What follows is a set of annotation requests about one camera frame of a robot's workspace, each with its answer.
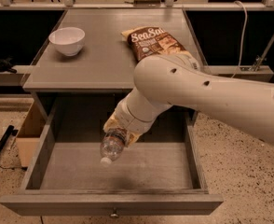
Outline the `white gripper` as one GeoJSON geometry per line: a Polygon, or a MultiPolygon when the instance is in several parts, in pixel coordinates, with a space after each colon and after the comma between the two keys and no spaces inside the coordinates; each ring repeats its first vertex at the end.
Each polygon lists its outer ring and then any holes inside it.
{"type": "Polygon", "coordinates": [[[103,125],[103,131],[108,133],[114,129],[126,129],[125,134],[125,147],[136,143],[141,136],[141,133],[146,133],[153,121],[143,121],[134,117],[127,108],[126,102],[121,100],[115,109],[115,112],[109,117],[109,119],[103,125]]]}

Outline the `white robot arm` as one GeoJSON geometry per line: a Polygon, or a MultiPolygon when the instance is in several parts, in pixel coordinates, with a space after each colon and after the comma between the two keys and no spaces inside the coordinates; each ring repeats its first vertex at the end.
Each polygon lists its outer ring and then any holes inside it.
{"type": "Polygon", "coordinates": [[[274,146],[274,84],[217,77],[186,54],[153,55],[138,62],[134,89],[103,129],[122,128],[136,141],[174,105],[202,112],[274,146]]]}

